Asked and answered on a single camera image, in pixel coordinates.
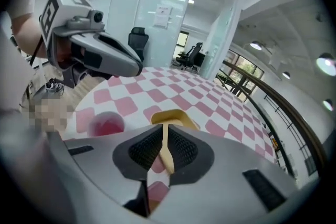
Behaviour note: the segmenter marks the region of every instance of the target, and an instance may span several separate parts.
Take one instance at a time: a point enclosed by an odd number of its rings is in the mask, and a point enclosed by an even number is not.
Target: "window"
[[[178,35],[177,44],[178,46],[184,47],[187,43],[189,33],[181,31]]]
[[[257,69],[254,71],[253,76],[260,79],[263,76],[264,72],[257,67]]]
[[[255,64],[251,63],[250,61],[240,56],[239,54],[236,54],[233,51],[229,50],[227,52],[225,61],[233,63],[235,66],[244,69],[246,72],[252,74],[258,79],[260,79],[264,74],[264,72],[260,68],[258,68]],[[225,64],[222,64],[217,75],[223,80],[226,78],[224,73],[227,74],[235,83],[240,85],[248,93],[248,95],[250,95],[256,87],[256,85],[253,82],[244,77],[242,74],[238,73],[235,70],[232,70]],[[246,101],[247,99],[246,95],[241,91],[239,91],[237,88],[235,88],[232,82],[227,81],[224,83],[225,87],[228,88],[236,97],[238,97],[243,102]]]

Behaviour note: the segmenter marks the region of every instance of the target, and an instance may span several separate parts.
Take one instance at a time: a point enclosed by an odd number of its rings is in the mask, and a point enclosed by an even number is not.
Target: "desk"
[[[131,130],[149,125],[155,112],[169,109],[182,109],[201,131],[243,143],[275,162],[261,122],[237,97],[196,74],[169,68],[144,68],[137,77],[112,77],[97,85],[76,107],[63,139],[88,137],[88,123],[104,111],[122,115],[125,129]],[[156,158],[148,172],[149,198],[162,200],[168,186],[169,175]]]

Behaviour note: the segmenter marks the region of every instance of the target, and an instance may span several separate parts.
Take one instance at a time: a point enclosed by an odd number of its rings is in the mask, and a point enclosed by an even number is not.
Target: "black slot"
[[[130,53],[125,50],[124,47],[122,47],[119,42],[117,42],[116,40],[114,40],[113,38],[109,38],[109,37],[106,37],[106,36],[103,36],[103,35],[99,35],[98,37],[99,40],[103,41],[104,43],[110,45],[111,47],[123,52],[124,54],[126,55],[130,55]]]
[[[285,197],[259,170],[248,170],[243,172],[243,176],[249,182],[268,211],[272,211],[286,201]]]
[[[72,148],[72,149],[68,150],[68,152],[70,153],[71,156],[81,154],[81,153],[85,153],[87,151],[93,151],[93,147],[90,146],[90,145],[87,145],[87,146],[76,147],[76,148]]]

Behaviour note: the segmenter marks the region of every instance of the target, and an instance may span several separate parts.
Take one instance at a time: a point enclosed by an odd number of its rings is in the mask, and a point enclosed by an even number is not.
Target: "metal railing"
[[[275,130],[275,128],[273,127],[273,125],[271,124],[271,122],[268,120],[268,118],[265,116],[265,114],[263,113],[263,111],[260,109],[260,107],[256,104],[256,102],[249,96],[249,94],[245,91],[245,89],[243,89],[243,87],[241,87],[240,85],[238,85],[234,80],[232,80],[224,71],[220,70],[225,76],[225,81],[222,80],[221,76],[217,74],[216,78],[222,83],[222,86],[225,87],[225,84],[227,83],[227,81],[230,81],[230,83],[232,83],[232,85],[236,88],[238,88],[245,96],[246,98],[251,102],[251,104],[255,107],[255,109],[258,111],[258,113],[260,114],[260,116],[262,117],[262,119],[265,121],[266,125],[269,127],[275,141],[278,144],[279,150],[282,154],[282,157],[284,158],[283,161],[285,162],[285,166],[287,169],[287,172],[289,175],[291,175],[292,177],[295,177],[294,175],[294,171],[293,168],[291,166],[291,163],[286,155],[285,149],[282,146],[282,143],[280,141],[280,138]]]
[[[287,126],[287,129],[291,132],[293,135],[296,143],[299,146],[299,150],[302,152],[304,157],[304,163],[306,164],[306,168],[308,171],[308,176],[311,175],[316,171],[315,164],[311,161],[311,154],[310,151],[304,142],[302,136],[299,134],[298,130],[295,128],[291,120],[284,114],[283,110],[270,98],[268,95],[265,95],[264,97],[265,101],[267,101],[270,106],[275,110],[275,112],[280,116],[280,118],[283,120],[285,125]]]
[[[260,79],[257,79],[250,73],[246,72],[242,68],[233,65],[230,62],[223,61],[223,64],[229,66],[233,70],[245,76],[249,81],[258,86],[265,94],[269,95],[273,99],[273,101],[282,109],[284,114],[297,129],[298,133],[300,133],[305,143],[304,147],[308,148],[309,152],[311,153],[311,156],[309,158],[314,162],[318,175],[321,176],[323,173],[323,169],[327,163],[327,156],[320,140],[318,139],[312,128],[309,126],[309,124],[303,119],[301,114],[283,96],[281,96],[268,84],[264,83]]]

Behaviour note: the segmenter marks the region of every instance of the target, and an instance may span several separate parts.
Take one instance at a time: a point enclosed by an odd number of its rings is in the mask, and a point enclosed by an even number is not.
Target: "pink cup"
[[[125,122],[123,118],[115,112],[102,112],[95,116],[88,126],[89,136],[102,136],[123,132]]]

